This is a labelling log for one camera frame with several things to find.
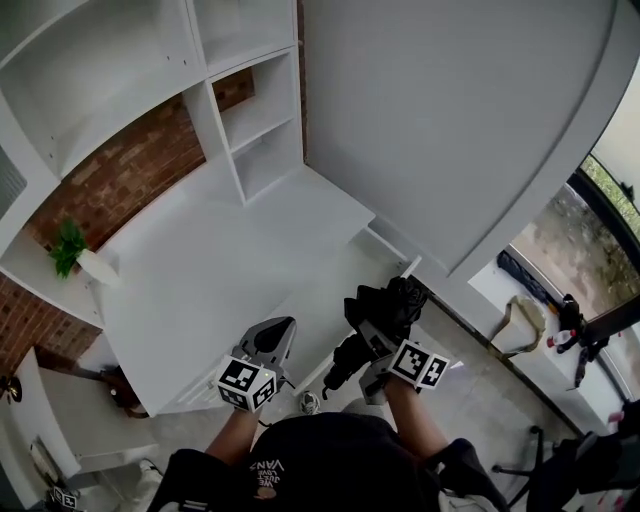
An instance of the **tile floor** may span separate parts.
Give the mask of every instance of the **tile floor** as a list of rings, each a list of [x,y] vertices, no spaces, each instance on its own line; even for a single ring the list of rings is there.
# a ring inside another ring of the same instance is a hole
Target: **tile floor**
[[[531,425],[545,429],[548,440],[573,437],[571,430],[551,412],[517,377],[489,356],[475,339],[446,313],[429,302],[415,324],[412,338],[451,359],[449,369],[438,388],[421,396],[438,425],[450,437],[469,439],[487,470],[493,464],[523,468],[533,463],[534,438]],[[313,385],[319,392],[321,379]],[[263,411],[266,423],[296,412],[296,400],[280,393]],[[323,410],[339,411],[360,396],[357,379],[352,378],[323,402]],[[160,450],[154,462],[163,470],[170,455],[179,448],[203,450],[230,414],[230,408],[210,409],[184,414],[161,415],[148,421]],[[137,481],[137,467],[106,472],[123,497],[130,496]],[[492,475],[496,485],[509,499],[522,479]],[[516,510],[524,510],[524,502]]]

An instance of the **office chair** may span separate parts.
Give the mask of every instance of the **office chair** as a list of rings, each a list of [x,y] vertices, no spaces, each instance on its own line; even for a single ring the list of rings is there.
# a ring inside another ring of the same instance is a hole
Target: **office chair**
[[[548,460],[544,459],[544,431],[531,427],[538,437],[536,463],[531,471],[494,466],[494,473],[528,477],[527,483],[508,504],[513,507],[527,497],[527,512],[556,512],[576,492],[591,494],[611,489],[634,489],[640,485],[640,436],[565,439]]]

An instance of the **open drawer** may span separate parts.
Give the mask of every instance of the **open drawer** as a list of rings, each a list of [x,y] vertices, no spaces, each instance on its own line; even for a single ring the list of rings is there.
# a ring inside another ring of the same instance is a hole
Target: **open drawer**
[[[298,330],[285,369],[297,395],[333,360],[333,350],[353,333],[344,318],[344,298],[358,286],[386,286],[392,277],[408,277],[420,262],[409,261],[370,228],[360,231],[339,253],[292,292],[267,318],[292,316]],[[223,405],[215,389],[218,359],[162,412],[180,412]]]

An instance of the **white marker cube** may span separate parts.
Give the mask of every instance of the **white marker cube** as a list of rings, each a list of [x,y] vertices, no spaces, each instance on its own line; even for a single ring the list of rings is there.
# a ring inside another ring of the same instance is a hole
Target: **white marker cube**
[[[396,352],[389,371],[416,388],[435,388],[449,360],[430,352],[419,343],[404,340]]]
[[[276,394],[276,373],[226,355],[216,372],[216,386],[222,400],[255,412]]]

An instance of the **white vase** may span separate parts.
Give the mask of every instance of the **white vase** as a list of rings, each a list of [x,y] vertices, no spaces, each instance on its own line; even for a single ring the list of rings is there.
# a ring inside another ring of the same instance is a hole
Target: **white vase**
[[[119,286],[120,276],[115,270],[95,252],[83,250],[77,259],[78,265],[91,277],[108,286]]]

